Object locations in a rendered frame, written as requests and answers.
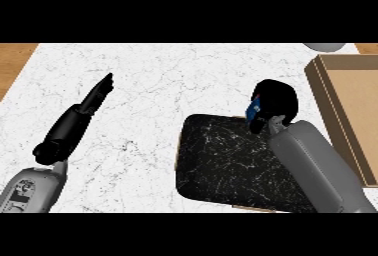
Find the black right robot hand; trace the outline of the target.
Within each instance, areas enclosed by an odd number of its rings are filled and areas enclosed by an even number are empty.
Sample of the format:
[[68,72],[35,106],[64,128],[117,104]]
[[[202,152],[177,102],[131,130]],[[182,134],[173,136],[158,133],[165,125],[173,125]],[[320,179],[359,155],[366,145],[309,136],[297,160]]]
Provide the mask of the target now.
[[255,96],[260,96],[261,110],[247,124],[251,132],[258,134],[273,116],[285,116],[282,124],[289,125],[298,113],[298,98],[294,88],[273,79],[264,79],[257,83],[251,100]]

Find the blue can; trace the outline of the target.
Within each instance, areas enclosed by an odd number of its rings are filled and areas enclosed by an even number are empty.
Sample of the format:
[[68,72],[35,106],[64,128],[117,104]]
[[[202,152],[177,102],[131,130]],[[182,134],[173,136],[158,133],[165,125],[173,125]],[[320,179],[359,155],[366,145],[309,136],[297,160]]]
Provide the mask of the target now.
[[247,122],[254,120],[257,113],[260,112],[260,96],[255,96],[251,100],[250,106],[245,110]]

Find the brown cardboard box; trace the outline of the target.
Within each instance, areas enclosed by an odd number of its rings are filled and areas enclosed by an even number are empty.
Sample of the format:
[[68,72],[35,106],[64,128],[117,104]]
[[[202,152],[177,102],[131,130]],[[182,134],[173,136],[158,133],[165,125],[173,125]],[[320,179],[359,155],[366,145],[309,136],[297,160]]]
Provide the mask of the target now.
[[334,148],[378,188],[378,54],[319,54],[304,73]]

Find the black marbled tray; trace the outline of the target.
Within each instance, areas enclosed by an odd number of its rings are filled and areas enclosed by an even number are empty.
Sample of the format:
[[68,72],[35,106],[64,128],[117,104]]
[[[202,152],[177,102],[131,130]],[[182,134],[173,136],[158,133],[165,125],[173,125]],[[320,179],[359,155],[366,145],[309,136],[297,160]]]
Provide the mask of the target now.
[[269,147],[270,133],[253,134],[245,120],[191,115],[180,132],[176,189],[192,200],[294,213],[316,211]]

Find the grey round object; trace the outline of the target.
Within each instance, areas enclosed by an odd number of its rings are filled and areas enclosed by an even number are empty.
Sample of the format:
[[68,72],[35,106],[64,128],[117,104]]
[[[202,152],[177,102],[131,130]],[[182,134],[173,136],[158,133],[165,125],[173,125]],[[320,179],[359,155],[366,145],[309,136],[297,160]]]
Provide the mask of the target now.
[[337,52],[344,46],[344,43],[306,43],[304,46],[316,52]]

